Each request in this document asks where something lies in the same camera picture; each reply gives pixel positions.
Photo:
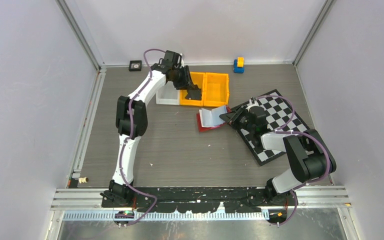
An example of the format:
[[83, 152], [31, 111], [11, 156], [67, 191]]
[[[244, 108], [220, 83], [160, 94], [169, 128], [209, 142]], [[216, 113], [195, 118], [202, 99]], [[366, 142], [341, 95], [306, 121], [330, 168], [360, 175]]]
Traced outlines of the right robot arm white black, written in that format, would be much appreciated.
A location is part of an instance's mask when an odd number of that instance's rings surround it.
[[219, 117], [235, 130], [245, 130], [256, 147], [286, 153], [289, 168], [269, 179], [263, 198], [279, 205], [290, 191], [326, 178], [337, 169], [336, 161], [315, 129], [269, 131], [267, 112], [260, 106], [240, 107]]

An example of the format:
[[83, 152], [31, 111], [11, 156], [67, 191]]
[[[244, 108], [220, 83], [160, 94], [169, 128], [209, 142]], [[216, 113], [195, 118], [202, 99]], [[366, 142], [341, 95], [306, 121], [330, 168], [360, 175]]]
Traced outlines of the dark grey credit card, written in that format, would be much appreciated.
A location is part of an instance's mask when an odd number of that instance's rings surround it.
[[186, 100], [201, 101], [202, 100], [202, 90], [200, 88], [187, 89]]

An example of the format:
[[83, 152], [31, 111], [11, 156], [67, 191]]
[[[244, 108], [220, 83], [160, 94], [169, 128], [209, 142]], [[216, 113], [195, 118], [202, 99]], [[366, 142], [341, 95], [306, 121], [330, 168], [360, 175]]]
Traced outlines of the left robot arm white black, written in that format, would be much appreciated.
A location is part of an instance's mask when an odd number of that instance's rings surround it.
[[148, 128], [147, 106], [158, 90], [171, 82], [176, 90], [186, 91], [187, 100], [202, 99], [202, 90], [193, 83], [181, 53], [166, 50], [164, 57], [148, 68], [143, 82], [132, 93], [121, 95], [117, 100], [115, 126], [119, 136], [118, 159], [108, 189], [100, 193], [104, 208], [128, 207], [136, 195], [156, 199], [156, 196], [134, 188], [133, 182], [137, 149]]

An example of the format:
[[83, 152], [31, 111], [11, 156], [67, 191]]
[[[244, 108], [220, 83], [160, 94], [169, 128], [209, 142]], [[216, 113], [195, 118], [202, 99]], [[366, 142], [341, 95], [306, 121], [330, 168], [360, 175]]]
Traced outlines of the red card holder wallet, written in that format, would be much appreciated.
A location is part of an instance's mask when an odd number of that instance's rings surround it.
[[220, 128], [226, 122], [220, 118], [220, 115], [230, 113], [231, 109], [227, 105], [222, 105], [212, 109], [201, 108], [195, 115], [197, 129], [200, 133]]

